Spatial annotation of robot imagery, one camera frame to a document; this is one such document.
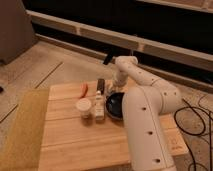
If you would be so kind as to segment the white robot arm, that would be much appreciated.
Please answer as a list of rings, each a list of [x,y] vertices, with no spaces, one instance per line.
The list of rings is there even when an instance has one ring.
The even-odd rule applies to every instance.
[[[129,88],[122,99],[124,127],[130,161],[134,171],[177,171],[169,151],[159,115],[176,111],[181,105],[179,89],[167,80],[138,66],[135,56],[115,59],[117,72],[112,88],[122,88],[127,79],[137,85]]]

